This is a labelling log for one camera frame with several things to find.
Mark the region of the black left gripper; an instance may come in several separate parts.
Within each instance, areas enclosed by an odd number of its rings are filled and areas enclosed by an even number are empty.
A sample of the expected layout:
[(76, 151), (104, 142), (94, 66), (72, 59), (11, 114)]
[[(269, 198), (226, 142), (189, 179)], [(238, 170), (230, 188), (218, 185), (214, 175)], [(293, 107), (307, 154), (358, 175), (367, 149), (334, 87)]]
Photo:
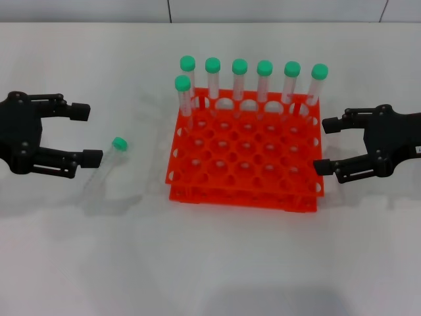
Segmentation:
[(1, 102), (1, 159), (15, 174), (74, 178), (78, 167), (97, 169), (103, 158), (102, 150), (71, 152), (39, 147), (41, 118), (88, 121), (90, 111), (90, 105), (85, 103), (68, 104), (61, 93), (10, 92)]

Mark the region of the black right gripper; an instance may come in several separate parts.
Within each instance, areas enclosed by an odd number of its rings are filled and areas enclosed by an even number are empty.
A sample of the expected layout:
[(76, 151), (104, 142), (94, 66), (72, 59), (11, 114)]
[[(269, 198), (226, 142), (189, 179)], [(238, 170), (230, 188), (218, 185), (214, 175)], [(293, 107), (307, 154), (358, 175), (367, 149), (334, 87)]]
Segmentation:
[(368, 155), (313, 161), (317, 175), (334, 174), (340, 184), (391, 176), (399, 163), (420, 157), (420, 113), (400, 114), (388, 104), (375, 108), (346, 108), (341, 118), (325, 118), (322, 126), (326, 134), (364, 129)]

